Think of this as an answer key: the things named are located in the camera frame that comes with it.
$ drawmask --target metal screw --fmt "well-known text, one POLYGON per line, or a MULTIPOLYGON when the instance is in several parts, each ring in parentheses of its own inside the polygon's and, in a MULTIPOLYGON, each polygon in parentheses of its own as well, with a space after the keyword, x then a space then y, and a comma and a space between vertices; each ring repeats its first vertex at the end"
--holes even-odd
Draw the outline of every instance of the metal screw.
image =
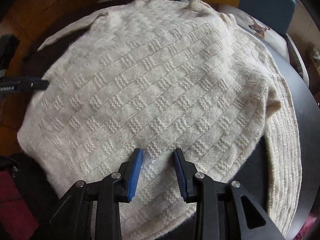
POLYGON ((198 178, 198 179, 203 179, 203 178, 204 178, 204 174, 203 174, 202 172, 197 172, 197 173, 195 174, 195 176, 196 176, 196 178, 198 178))
POLYGON ((75 183, 76 187, 83 187, 84 186, 84 181, 83 180, 78 180, 76 183, 75 183))
POLYGON ((232 185, 233 187, 240 187, 240 182, 234 180, 233 182, 231 182, 231 185, 232 185))
POLYGON ((119 179, 121 177, 121 173, 114 172, 114 173, 111 174, 111 177, 113 177, 114 179, 119 179))

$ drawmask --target sweater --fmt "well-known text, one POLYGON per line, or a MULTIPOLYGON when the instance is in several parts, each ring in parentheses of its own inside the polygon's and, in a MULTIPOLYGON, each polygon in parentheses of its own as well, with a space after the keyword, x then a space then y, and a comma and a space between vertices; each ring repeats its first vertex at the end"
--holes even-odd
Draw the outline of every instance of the sweater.
POLYGON ((264 135, 268 215, 285 235, 301 184, 299 133, 264 45, 199 0, 136 0, 70 24, 41 48, 88 26, 44 75, 50 85, 33 96, 18 132, 57 194, 101 180, 143 149, 136 196, 121 203, 120 220, 124 239, 155 239, 196 210, 180 197, 173 149, 228 182, 264 135))

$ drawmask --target knit texture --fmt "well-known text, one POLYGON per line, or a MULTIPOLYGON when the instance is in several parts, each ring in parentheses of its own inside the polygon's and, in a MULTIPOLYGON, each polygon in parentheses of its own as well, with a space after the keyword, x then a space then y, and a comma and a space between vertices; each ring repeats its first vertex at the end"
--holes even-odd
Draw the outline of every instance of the knit texture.
POLYGON ((268 214, 285 235, 301 162, 289 88, 263 44, 199 0, 135 2, 93 13, 49 37, 91 26, 44 75, 18 132, 62 196, 144 150, 136 196, 120 205, 124 239, 155 239, 196 210, 180 197, 172 150, 227 182, 264 134, 268 214))

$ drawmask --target black table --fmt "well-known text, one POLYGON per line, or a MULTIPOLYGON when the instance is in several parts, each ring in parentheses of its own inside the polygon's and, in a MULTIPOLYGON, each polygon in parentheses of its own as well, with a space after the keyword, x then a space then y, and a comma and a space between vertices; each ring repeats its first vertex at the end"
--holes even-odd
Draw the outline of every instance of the black table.
MULTIPOLYGON (((36 42, 33 43, 33 52, 31 51, 23 62, 25 74, 42 77, 51 64, 64 53, 69 44, 83 35, 87 29, 70 34, 57 41, 55 44, 36 52, 36 49, 47 37, 53 35, 71 22, 89 15, 98 9, 126 4, 130 1, 131 0, 115 0, 112 2, 91 5, 82 10, 68 14, 56 21, 36 42)), ((320 140, 318 139, 320 134, 320 110, 312 94, 293 67, 269 45, 266 43, 264 44, 272 54, 279 71, 289 85, 299 127, 302 184, 297 211, 286 236, 287 240, 291 240, 296 236, 306 220, 320 184, 320 172, 318 171, 318 167, 320 167, 320 155, 317 152, 320 148, 320 140)), ((245 186, 248 192, 255 197, 257 202, 266 209, 268 192, 268 157, 263 138, 261 138, 255 150, 233 179, 238 180, 241 185, 245 186)), ((192 239, 193 229, 194 218, 191 218, 159 239, 192 239)))

